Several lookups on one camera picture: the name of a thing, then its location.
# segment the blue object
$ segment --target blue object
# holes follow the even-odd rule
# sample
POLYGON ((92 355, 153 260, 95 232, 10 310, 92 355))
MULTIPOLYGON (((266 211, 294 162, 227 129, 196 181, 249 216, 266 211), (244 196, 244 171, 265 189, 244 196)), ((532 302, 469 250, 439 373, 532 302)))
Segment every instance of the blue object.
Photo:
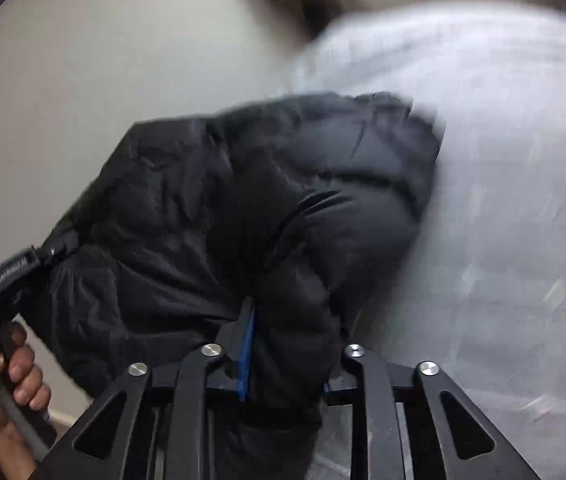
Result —
POLYGON ((252 355, 252 340, 254 339, 254 311, 250 314, 250 320, 247 323, 245 331, 245 339, 241 347, 239 356, 239 378, 236 387, 240 402, 245 402, 247 396, 248 382, 250 379, 250 356, 252 355))

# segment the metal bolt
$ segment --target metal bolt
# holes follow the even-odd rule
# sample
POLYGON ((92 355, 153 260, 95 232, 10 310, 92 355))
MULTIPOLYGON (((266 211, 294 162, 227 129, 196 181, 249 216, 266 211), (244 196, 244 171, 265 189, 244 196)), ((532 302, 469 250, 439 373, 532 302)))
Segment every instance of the metal bolt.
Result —
POLYGON ((216 343, 209 343, 201 347, 201 353, 203 355, 206 355, 207 357, 215 357, 219 355, 222 351, 223 349, 221 348, 221 346, 217 345, 216 343))
POLYGON ((365 355, 365 349, 361 345, 352 343, 345 347, 345 353, 348 357, 361 357, 362 355, 365 355))
POLYGON ((145 363, 134 363, 133 365, 129 365, 129 368, 127 369, 128 373, 134 377, 145 375, 147 370, 148 368, 145 363))
POLYGON ((432 361, 424 361, 419 365, 419 371, 423 375, 436 375, 441 371, 441 368, 438 364, 433 363, 432 361))

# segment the gray fabric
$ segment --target gray fabric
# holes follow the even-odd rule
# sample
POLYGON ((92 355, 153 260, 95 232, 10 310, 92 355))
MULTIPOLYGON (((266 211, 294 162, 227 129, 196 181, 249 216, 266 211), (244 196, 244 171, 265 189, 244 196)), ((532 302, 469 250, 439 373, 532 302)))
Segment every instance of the gray fabric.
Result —
MULTIPOLYGON (((352 16, 285 90, 438 110, 436 191, 361 342, 439 362, 541 478, 566 479, 566 15, 464 2, 352 16)), ((311 478, 345 477, 348 424, 330 412, 311 478)))

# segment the black puffer jacket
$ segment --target black puffer jacket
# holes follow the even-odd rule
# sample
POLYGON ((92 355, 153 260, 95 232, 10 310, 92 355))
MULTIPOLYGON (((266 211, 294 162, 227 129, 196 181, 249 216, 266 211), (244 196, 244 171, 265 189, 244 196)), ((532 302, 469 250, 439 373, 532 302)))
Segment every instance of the black puffer jacket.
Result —
POLYGON ((22 312, 97 396, 130 362, 212 341, 252 296, 250 397, 304 410, 414 236, 439 145, 389 94, 135 124, 52 233, 76 229, 79 250, 22 312))

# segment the black handle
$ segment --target black handle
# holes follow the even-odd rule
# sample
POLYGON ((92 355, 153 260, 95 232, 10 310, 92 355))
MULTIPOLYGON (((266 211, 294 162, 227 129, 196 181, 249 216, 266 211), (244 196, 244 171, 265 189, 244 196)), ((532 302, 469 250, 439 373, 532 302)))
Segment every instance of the black handle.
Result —
MULTIPOLYGON (((9 363, 16 351, 16 345, 12 341, 7 324, 0 328, 0 345, 5 355, 5 362, 9 363)), ((15 387, 16 384, 10 380, 7 371, 3 371, 0 374, 0 407, 28 443, 34 459, 40 462, 54 444, 56 430, 48 421, 47 411, 36 412, 29 406, 20 406, 16 403, 13 395, 15 387)))

